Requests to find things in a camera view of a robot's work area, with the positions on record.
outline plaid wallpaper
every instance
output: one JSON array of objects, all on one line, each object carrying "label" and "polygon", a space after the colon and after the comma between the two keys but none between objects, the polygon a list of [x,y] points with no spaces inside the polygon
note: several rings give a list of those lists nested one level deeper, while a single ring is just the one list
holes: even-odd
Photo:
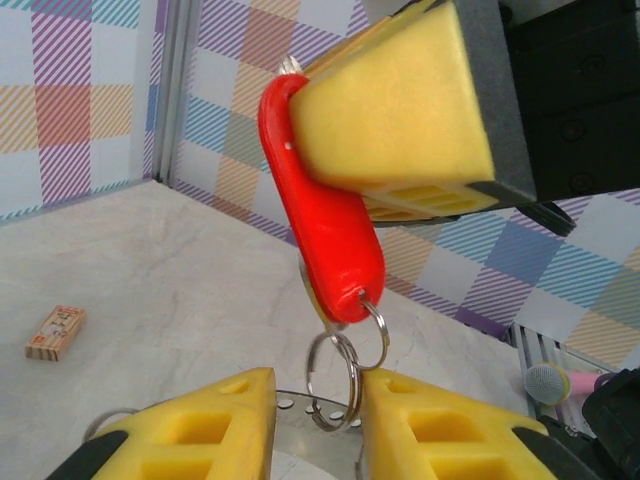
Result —
[{"label": "plaid wallpaper", "polygon": [[[150,176],[165,12],[166,0],[0,0],[0,220]],[[144,111],[133,124],[141,42],[146,136]]]},{"label": "plaid wallpaper", "polygon": [[[257,135],[260,94],[285,54],[306,64],[367,24],[359,0],[204,0],[173,186],[293,243]],[[640,190],[561,205],[578,223],[567,239],[515,210],[380,230],[387,285],[491,335],[518,322],[637,366]]]}]

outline red plastic tag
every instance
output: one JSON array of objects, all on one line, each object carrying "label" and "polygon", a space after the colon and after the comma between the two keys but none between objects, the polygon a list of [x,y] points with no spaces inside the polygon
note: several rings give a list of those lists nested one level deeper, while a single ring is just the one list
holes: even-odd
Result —
[{"label": "red plastic tag", "polygon": [[276,77],[260,101],[260,140],[291,222],[320,307],[334,322],[368,317],[360,295],[377,305],[385,268],[362,197],[311,179],[295,149],[289,99],[306,85],[303,75]]}]

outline yellow gripper pad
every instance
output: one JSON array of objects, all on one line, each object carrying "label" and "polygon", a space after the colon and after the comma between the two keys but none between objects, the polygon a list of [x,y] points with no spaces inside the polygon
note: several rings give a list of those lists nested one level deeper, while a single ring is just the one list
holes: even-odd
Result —
[{"label": "yellow gripper pad", "polygon": [[535,201],[497,1],[410,2],[305,74],[290,103],[302,161],[373,220]]},{"label": "yellow gripper pad", "polygon": [[512,432],[531,418],[384,369],[364,373],[371,480],[552,480]]},{"label": "yellow gripper pad", "polygon": [[249,370],[110,424],[49,479],[268,479],[275,412],[273,369]]}]

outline metal plate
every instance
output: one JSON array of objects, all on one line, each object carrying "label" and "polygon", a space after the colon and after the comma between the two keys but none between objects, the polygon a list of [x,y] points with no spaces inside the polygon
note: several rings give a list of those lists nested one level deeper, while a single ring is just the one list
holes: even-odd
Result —
[{"label": "metal plate", "polygon": [[[278,407],[273,449],[310,463],[337,480],[353,480],[362,449],[362,429],[353,426],[331,433],[320,430],[307,413],[312,398],[304,393],[278,390],[278,404],[287,405],[284,402],[288,400],[293,401],[293,405],[286,409]],[[347,406],[342,403],[316,398],[327,417],[346,411]]]}]

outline white table surface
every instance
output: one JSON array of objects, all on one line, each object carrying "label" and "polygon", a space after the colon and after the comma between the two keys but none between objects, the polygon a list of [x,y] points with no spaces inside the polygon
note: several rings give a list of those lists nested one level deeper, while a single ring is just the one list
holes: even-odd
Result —
[{"label": "white table surface", "polygon": [[[322,330],[297,251],[150,182],[0,225],[0,478],[41,480],[114,407],[145,407],[256,366],[304,391],[304,361]],[[88,321],[59,363],[24,345],[56,304]],[[515,349],[391,291],[386,368],[526,412]],[[377,358],[373,322],[348,330]],[[346,400],[330,347],[319,395]],[[329,478],[277,454],[274,480]]]}]

